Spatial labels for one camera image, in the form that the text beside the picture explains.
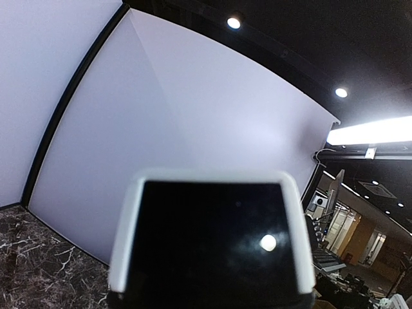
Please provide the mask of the white remote control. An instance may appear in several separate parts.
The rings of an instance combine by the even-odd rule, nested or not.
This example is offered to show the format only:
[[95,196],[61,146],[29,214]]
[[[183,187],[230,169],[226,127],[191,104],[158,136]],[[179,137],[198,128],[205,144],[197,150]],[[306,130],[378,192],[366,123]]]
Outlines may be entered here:
[[309,294],[315,284],[299,189],[284,171],[148,169],[126,191],[109,268],[112,291],[133,274],[204,281],[217,273]]

